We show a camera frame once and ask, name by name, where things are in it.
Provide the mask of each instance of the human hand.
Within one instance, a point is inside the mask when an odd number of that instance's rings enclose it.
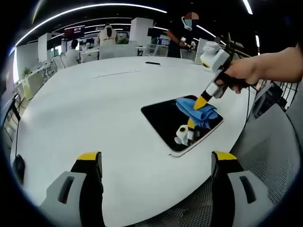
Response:
[[[180,42],[179,42],[179,46],[180,46],[181,48],[186,47],[185,43],[184,43],[184,42],[182,42],[182,41],[180,41]]]
[[[251,57],[232,61],[225,73],[230,77],[245,79],[248,84],[255,84],[259,80],[257,58]],[[222,80],[217,80],[216,84],[218,86],[223,86],[224,82]],[[237,94],[240,94],[242,87],[235,85],[232,87],[232,90]]]

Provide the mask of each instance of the person in black shirt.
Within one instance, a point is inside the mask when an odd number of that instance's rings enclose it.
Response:
[[[180,49],[186,47],[181,41],[181,38],[184,37],[186,38],[186,43],[191,43],[193,40],[193,30],[196,28],[198,20],[199,15],[191,12],[173,23],[172,27],[167,31],[167,36],[171,39],[169,43],[168,57],[181,57]]]

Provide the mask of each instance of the white round table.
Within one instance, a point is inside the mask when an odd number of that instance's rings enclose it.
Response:
[[[101,151],[106,226],[134,224],[179,203],[210,176],[211,152],[229,152],[235,144],[245,124],[249,91],[237,95],[228,90],[223,98],[212,99],[224,122],[180,158],[168,155],[169,147],[141,108],[198,96],[213,77],[190,60],[164,57],[106,59],[58,71],[19,124],[17,153],[26,163],[29,198],[40,205],[47,187],[70,171],[79,155]],[[254,97],[251,89],[250,108]]]

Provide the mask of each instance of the yellow tip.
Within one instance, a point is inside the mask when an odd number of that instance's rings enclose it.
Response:
[[[188,122],[187,122],[187,126],[190,128],[190,129],[195,129],[195,123],[194,121],[189,118]]]
[[[204,67],[210,68],[209,65],[205,61],[203,61],[202,64]]]
[[[195,102],[194,110],[201,109],[206,104],[207,104],[207,101],[202,96],[200,96]]]
[[[221,160],[234,160],[234,159],[236,160],[237,159],[231,153],[225,153],[225,152],[222,152],[222,151],[214,151],[214,153],[217,155],[219,161],[221,161]]]
[[[77,160],[96,160],[98,152],[89,152],[80,155]]]

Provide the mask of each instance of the blue cloth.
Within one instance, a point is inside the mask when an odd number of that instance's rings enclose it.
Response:
[[[189,98],[177,98],[176,101],[178,109],[190,117],[194,121],[195,126],[210,129],[209,120],[218,117],[218,114],[215,111],[217,108],[213,105],[206,104],[201,109],[194,110],[194,100]]]

